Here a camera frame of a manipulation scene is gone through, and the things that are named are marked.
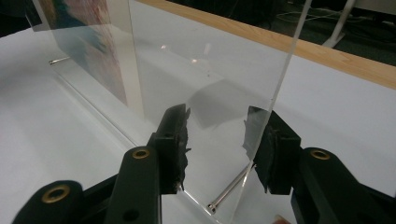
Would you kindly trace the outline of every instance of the brass ring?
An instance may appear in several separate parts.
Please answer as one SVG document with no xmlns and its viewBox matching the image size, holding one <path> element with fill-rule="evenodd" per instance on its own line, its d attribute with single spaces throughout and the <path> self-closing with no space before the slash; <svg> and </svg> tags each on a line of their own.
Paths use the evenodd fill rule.
<svg viewBox="0 0 396 224">
<path fill-rule="evenodd" d="M 137 160 L 144 159 L 144 158 L 146 158 L 148 155 L 149 155 L 149 151 L 148 151 L 147 149 L 139 149 L 139 150 L 136 150 L 136 151 L 132 154 L 132 156 L 133 156 L 135 159 L 137 159 Z"/>
<path fill-rule="evenodd" d="M 329 154 L 327 154 L 322 150 L 317 150 L 317 149 L 311 151 L 311 156 L 323 161 L 326 161 L 330 158 Z"/>
<path fill-rule="evenodd" d="M 65 198 L 70 193 L 70 187 L 67 185 L 58 185 L 47 192 L 41 198 L 43 203 L 56 203 Z"/>
</svg>

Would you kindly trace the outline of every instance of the screw hole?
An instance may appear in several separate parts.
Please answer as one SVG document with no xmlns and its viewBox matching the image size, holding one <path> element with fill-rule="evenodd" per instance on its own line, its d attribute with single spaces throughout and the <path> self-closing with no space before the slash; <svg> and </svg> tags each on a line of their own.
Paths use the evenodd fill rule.
<svg viewBox="0 0 396 224">
<path fill-rule="evenodd" d="M 124 221 L 135 221 L 137 220 L 138 217 L 139 217 L 139 212 L 134 209 L 124 212 L 122 216 Z"/>
<path fill-rule="evenodd" d="M 70 188 L 67 185 L 58 185 L 52 189 L 47 190 L 41 201 L 43 203 L 56 203 L 65 198 L 70 192 Z"/>
<path fill-rule="evenodd" d="M 330 155 L 321 150 L 312 150 L 311 155 L 319 160 L 326 161 L 330 158 Z"/>
<path fill-rule="evenodd" d="M 132 156 L 135 159 L 144 159 L 149 155 L 149 151 L 147 149 L 139 149 L 137 151 L 135 151 Z"/>
</svg>

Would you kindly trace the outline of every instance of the metal rod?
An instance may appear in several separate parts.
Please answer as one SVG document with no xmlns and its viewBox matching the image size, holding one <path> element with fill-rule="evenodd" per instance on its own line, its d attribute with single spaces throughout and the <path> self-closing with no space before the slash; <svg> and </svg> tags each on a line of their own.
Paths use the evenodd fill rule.
<svg viewBox="0 0 396 224">
<path fill-rule="evenodd" d="M 67 60 L 67 59 L 69 59 L 69 58 L 70 58 L 70 57 L 66 57 L 66 58 L 62 58 L 62 59 L 56 59 L 56 60 L 51 60 L 51 61 L 49 61 L 49 65 L 53 65 L 53 64 L 55 64 L 55 63 L 58 63 L 58 62 Z"/>
<path fill-rule="evenodd" d="M 233 180 L 233 182 L 231 182 L 227 186 L 227 188 L 225 188 L 225 190 L 212 203 L 210 203 L 207 206 L 207 209 L 209 209 L 209 212 L 212 215 L 214 215 L 216 213 L 220 204 L 227 198 L 227 196 L 231 192 L 233 192 L 235 187 L 241 182 L 241 180 L 245 177 L 245 175 L 248 173 L 248 171 L 250 171 L 254 166 L 255 166 L 255 164 L 253 164 L 253 166 L 251 166 L 251 167 L 250 167 L 250 165 L 248 165 L 244 170 L 242 170 L 242 172 Z"/>
</svg>

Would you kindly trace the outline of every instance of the glass sheet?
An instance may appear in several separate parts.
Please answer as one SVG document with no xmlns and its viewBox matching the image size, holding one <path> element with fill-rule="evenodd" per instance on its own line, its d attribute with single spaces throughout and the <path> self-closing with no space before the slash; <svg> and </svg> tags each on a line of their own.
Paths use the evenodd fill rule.
<svg viewBox="0 0 396 224">
<path fill-rule="evenodd" d="M 162 0 L 34 3 L 34 30 L 53 69 L 125 150 L 145 145 L 168 107 L 191 109 L 182 194 L 210 220 L 232 222 L 244 181 L 216 214 L 206 206 L 250 165 L 295 38 Z M 264 120 L 247 148 L 250 106 Z"/>
</svg>

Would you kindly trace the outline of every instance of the transparent plastic panel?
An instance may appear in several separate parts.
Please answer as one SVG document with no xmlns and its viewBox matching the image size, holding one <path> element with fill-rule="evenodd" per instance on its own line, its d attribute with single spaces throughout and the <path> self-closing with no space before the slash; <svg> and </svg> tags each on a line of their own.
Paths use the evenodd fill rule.
<svg viewBox="0 0 396 224">
<path fill-rule="evenodd" d="M 208 220 L 252 218 L 234 212 L 255 202 L 243 184 L 298 23 L 287 36 L 268 30 L 271 22 L 264 29 L 163 0 L 34 3 L 41 19 L 34 29 L 51 66 L 125 150 L 145 145 L 167 108 L 186 104 L 191 151 L 180 194 Z M 262 122 L 247 134 L 248 113 Z M 207 207 L 213 202 L 216 210 Z"/>
</svg>

